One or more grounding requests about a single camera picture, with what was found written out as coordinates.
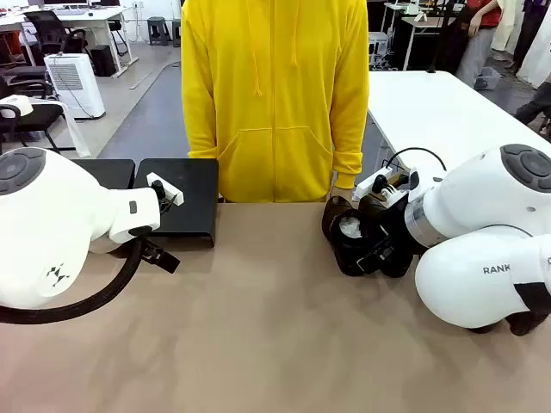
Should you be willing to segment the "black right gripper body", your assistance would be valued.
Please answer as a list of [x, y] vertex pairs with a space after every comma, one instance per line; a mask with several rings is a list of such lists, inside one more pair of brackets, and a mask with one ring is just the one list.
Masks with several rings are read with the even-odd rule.
[[379, 252], [382, 258], [416, 255], [416, 241], [406, 227], [407, 205], [408, 195], [403, 194], [391, 206], [379, 212], [379, 226], [385, 233]]

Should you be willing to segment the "person left hand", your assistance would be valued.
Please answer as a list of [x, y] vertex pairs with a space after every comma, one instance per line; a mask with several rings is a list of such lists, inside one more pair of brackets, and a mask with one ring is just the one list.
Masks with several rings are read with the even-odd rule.
[[335, 182], [331, 188], [330, 197], [340, 196], [351, 201], [354, 192], [354, 185], [345, 185]]

